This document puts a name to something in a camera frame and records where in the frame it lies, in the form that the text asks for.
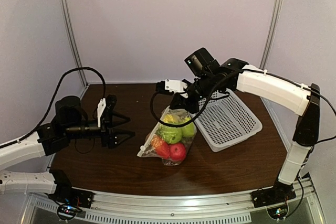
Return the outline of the yellow fake lemon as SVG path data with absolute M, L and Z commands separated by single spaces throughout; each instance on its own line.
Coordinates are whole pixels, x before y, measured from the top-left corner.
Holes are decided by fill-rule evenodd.
M 176 114 L 166 114 L 163 118 L 164 123 L 179 125 L 181 123 L 181 119 Z

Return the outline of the clear zip top bag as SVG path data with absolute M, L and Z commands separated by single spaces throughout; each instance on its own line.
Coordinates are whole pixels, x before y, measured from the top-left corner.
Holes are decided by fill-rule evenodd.
M 197 128 L 192 122 L 184 127 L 169 127 L 157 123 L 140 146 L 137 157 L 160 158 L 166 166 L 176 166 L 185 160 Z

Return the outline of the red orange fake mango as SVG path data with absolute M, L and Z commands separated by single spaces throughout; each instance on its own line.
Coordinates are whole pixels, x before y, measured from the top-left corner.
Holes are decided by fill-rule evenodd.
M 161 158 L 168 159 L 170 157 L 169 145 L 158 135 L 153 136 L 151 145 Z

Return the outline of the green fake apple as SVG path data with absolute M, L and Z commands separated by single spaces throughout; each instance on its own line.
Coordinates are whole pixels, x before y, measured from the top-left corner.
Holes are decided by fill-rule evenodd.
M 168 144 L 176 144 L 182 139 L 182 130 L 176 127 L 160 125 L 156 133 Z

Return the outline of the red fake apple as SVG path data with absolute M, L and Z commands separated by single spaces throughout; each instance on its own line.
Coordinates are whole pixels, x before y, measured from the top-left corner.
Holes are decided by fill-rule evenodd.
M 170 158 L 172 161 L 181 162 L 186 157 L 186 149 L 182 143 L 170 145 Z

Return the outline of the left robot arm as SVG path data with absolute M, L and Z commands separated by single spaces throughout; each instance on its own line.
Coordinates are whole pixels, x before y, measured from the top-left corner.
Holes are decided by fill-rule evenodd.
M 115 148 L 135 136 L 129 130 L 119 129 L 130 118 L 117 112 L 88 120 L 82 115 L 65 120 L 53 118 L 51 123 L 39 126 L 29 136 L 1 145 L 1 194 L 44 193 L 53 200 L 65 202 L 74 196 L 72 184 L 61 170 L 43 173 L 10 172 L 7 168 L 21 162 L 52 155 L 69 146 L 72 140 L 98 138 L 103 147 Z

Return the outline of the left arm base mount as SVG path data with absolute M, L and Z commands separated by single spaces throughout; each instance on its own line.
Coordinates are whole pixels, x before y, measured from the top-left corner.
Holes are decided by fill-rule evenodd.
M 94 195 L 92 191 L 70 188 L 65 193 L 56 191 L 47 196 L 58 206 L 56 210 L 58 218 L 69 222 L 85 215 L 85 210 L 91 208 Z

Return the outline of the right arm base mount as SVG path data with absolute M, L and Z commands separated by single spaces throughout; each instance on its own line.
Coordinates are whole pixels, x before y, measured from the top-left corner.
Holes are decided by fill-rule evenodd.
M 285 220 L 289 215 L 288 201 L 295 199 L 292 186 L 259 188 L 251 192 L 254 208 L 266 207 L 268 216 L 276 221 Z

